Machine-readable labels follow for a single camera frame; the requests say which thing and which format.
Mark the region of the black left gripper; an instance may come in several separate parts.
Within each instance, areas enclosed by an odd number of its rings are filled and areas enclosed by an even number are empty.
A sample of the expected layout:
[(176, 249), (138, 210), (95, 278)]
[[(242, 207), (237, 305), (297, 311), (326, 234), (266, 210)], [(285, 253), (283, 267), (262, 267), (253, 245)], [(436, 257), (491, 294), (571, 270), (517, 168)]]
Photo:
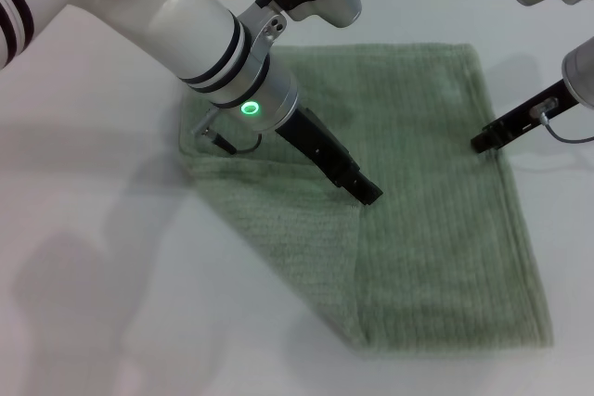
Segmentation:
[(361, 204), (369, 206), (383, 194), (360, 172), (348, 150), (311, 109), (298, 107), (276, 133)]

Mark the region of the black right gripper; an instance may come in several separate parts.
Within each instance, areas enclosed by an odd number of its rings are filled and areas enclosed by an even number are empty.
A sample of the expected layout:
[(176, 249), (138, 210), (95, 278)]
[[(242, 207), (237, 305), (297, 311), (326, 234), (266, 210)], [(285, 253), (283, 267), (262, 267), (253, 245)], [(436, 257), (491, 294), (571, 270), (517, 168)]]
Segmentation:
[(548, 118), (554, 118), (577, 105), (578, 101), (572, 96), (565, 82), (558, 81), (497, 121), (486, 125), (483, 131), (471, 140), (471, 148), (477, 154), (499, 150), (538, 127), (541, 113), (545, 113)]

